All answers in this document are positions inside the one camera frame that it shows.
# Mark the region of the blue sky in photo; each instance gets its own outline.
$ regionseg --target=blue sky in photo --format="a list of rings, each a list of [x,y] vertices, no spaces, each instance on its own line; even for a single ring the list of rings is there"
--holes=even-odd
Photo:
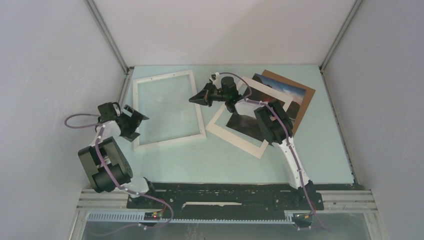
[[[277,80],[274,80],[272,78],[269,78],[267,76],[262,76],[260,74],[255,73],[255,76],[260,78],[265,85],[271,86],[273,89],[286,93],[293,97],[293,101],[297,102],[298,104],[302,103],[302,100],[305,96],[306,89],[302,89],[300,87],[288,85],[282,82],[279,82]]]

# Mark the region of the empty picture frame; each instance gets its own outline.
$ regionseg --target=empty picture frame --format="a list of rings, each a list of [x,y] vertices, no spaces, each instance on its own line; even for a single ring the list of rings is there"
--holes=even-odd
[[[205,125],[198,104],[189,102],[197,94],[192,70],[134,79],[133,108],[150,119],[143,121],[134,151],[190,140],[205,139]]]
[[[284,94],[283,92],[280,92],[278,90],[275,90],[269,86],[266,86],[264,84],[261,84],[253,79],[250,79],[248,77],[243,77],[243,80],[246,81],[247,84],[249,84],[249,86],[251,88],[254,88],[260,92],[263,92],[271,97],[274,97],[280,101],[283,101],[285,104],[284,106],[282,106],[282,108],[287,111],[287,109],[289,108],[290,103],[292,102],[293,98],[287,94]],[[237,90],[240,91],[240,88],[244,85],[244,82],[239,81],[237,84]],[[215,116],[212,117],[212,120],[210,120],[210,122],[207,124],[206,126],[206,130],[209,131],[210,133],[220,137],[221,139],[229,142],[230,144],[238,147],[239,149],[257,157],[258,159],[260,159],[262,157],[262,155],[265,152],[265,149],[268,146],[268,142],[266,140],[264,140],[260,146],[257,146],[253,143],[251,143],[250,141],[241,138],[240,136],[237,136],[236,134],[230,132],[229,130],[232,130],[228,127],[221,127],[219,125],[216,124],[217,120],[220,118],[220,116],[223,114],[224,111],[227,110],[227,107],[225,106],[225,104],[222,104],[222,106],[218,109],[218,111],[216,112]]]

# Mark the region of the landscape photo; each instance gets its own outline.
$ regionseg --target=landscape photo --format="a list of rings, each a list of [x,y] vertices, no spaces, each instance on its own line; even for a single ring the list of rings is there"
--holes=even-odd
[[[279,82],[277,80],[274,80],[272,78],[269,78],[257,73],[252,77],[252,79],[270,88],[273,88],[279,92],[289,95],[290,97],[293,98],[286,112],[290,120],[294,124],[296,117],[298,115],[299,109],[301,108],[303,98],[305,97],[306,90],[300,87]],[[246,96],[248,93],[249,93],[249,89],[246,89],[246,91],[244,91],[243,93],[243,96]],[[249,96],[249,99],[255,100],[255,101],[263,101],[263,102],[270,102],[270,101],[276,100],[274,97],[268,94],[265,94],[259,90],[256,90],[254,88],[252,88],[252,94]],[[285,102],[281,100],[279,100],[279,102],[281,103],[282,106],[284,106]],[[250,136],[261,142],[264,141],[264,137],[262,136],[258,126],[258,121],[253,117],[246,116],[246,115],[233,114],[228,120],[226,126],[230,129],[234,129],[242,134]]]

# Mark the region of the brown cardboard backing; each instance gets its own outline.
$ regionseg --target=brown cardboard backing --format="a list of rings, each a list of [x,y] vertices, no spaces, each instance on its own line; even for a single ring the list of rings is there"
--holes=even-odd
[[[299,112],[297,113],[296,119],[294,120],[293,135],[295,135],[295,133],[298,130],[299,125],[301,124],[301,121],[302,121],[302,119],[303,119],[303,117],[306,113],[306,110],[308,109],[309,103],[311,102],[312,97],[314,96],[315,89],[312,89],[308,86],[305,86],[303,84],[300,84],[298,82],[290,80],[287,77],[280,76],[280,75],[273,73],[271,71],[268,71],[268,70],[264,70],[262,72],[262,75],[265,76],[265,77],[274,79],[276,81],[279,81],[281,83],[285,83],[285,84],[292,85],[292,86],[306,90],[305,96],[303,97],[303,100],[302,100],[302,104],[300,105]]]

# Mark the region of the light blue tabletop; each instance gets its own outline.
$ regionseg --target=light blue tabletop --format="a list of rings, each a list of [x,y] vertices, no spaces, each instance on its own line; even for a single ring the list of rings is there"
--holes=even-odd
[[[255,73],[261,74],[264,70],[315,89],[316,92],[294,137],[299,158],[306,173],[315,184],[353,183],[349,163],[318,66],[136,66],[132,79],[184,70],[193,70],[198,91],[205,86],[211,74],[215,72],[232,72],[251,78]],[[168,91],[169,95],[173,94],[171,89],[163,89],[163,91]],[[133,105],[132,83],[129,84],[125,103],[129,106]],[[212,107],[201,106],[205,126],[221,105],[217,102]],[[133,144],[123,138],[120,137],[117,142],[130,163],[134,175],[146,177],[153,182],[287,183],[283,163],[285,157],[270,145],[267,146],[262,158],[258,159],[208,131],[206,131],[206,139],[137,152],[134,151]]]

